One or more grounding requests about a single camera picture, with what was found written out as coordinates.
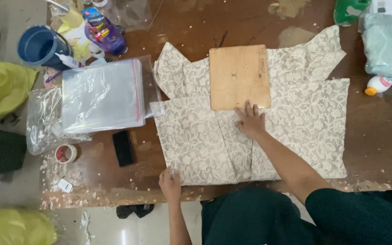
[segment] small white tag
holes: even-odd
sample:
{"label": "small white tag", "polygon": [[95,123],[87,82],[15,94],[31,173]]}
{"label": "small white tag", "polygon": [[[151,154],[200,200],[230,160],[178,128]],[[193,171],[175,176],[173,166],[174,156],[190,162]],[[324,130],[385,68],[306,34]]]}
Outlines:
{"label": "small white tag", "polygon": [[65,179],[61,179],[58,183],[58,187],[60,187],[63,191],[69,193],[72,190],[72,184],[66,181]]}

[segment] garment sleeve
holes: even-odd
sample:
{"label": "garment sleeve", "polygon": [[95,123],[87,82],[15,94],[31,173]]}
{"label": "garment sleeve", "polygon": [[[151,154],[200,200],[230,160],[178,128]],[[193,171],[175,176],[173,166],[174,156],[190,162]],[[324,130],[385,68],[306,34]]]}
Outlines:
{"label": "garment sleeve", "polygon": [[324,235],[350,244],[392,244],[392,205],[372,193],[319,189],[305,207]]}

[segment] wooden table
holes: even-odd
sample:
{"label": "wooden table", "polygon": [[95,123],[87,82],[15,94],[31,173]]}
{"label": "wooden table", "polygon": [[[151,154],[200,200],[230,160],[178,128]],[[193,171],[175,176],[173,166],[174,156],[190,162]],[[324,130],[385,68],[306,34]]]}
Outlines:
{"label": "wooden table", "polygon": [[[161,2],[151,1],[153,16]],[[153,62],[163,45],[171,42],[194,62],[206,58],[208,50],[220,44],[222,47],[265,44],[267,48],[278,48],[278,36],[286,28],[295,26],[316,34],[334,24],[335,0],[312,0],[303,8],[287,6],[290,16],[295,13],[291,8],[297,8],[294,18],[280,16],[288,16],[285,13],[270,14],[272,3],[275,2],[164,0],[148,32],[126,33],[129,50],[122,59],[151,54]],[[302,39],[303,35],[291,36],[296,44],[307,41]],[[363,93],[371,75],[364,71],[366,58],[356,25],[341,28],[340,37],[347,55],[329,77],[351,79],[343,154],[348,176],[328,181],[343,191],[389,190],[392,189],[392,109],[380,98]],[[132,166],[118,165],[112,142],[112,134],[118,131],[98,132],[91,142],[78,144],[79,158],[72,164],[55,164],[52,152],[44,154],[42,209],[165,202],[158,175],[166,164],[154,120],[150,118],[144,127],[130,129],[138,159]],[[73,183],[70,193],[58,189],[62,177]],[[288,192],[283,181],[184,186],[182,200],[207,200],[250,184]]]}

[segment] black phone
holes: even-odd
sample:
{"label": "black phone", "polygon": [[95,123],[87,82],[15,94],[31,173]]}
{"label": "black phone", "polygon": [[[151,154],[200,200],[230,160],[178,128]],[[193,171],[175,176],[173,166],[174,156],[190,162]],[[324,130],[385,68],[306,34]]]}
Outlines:
{"label": "black phone", "polygon": [[132,149],[129,131],[124,130],[113,134],[113,143],[119,166],[125,167],[135,163],[135,155]]}

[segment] cardboard folding board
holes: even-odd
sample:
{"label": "cardboard folding board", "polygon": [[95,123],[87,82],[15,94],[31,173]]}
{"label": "cardboard folding board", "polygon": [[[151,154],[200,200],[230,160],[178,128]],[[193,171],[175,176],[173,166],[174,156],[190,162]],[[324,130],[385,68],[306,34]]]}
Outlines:
{"label": "cardboard folding board", "polygon": [[213,110],[244,109],[246,100],[270,108],[266,46],[210,49],[210,93]]}

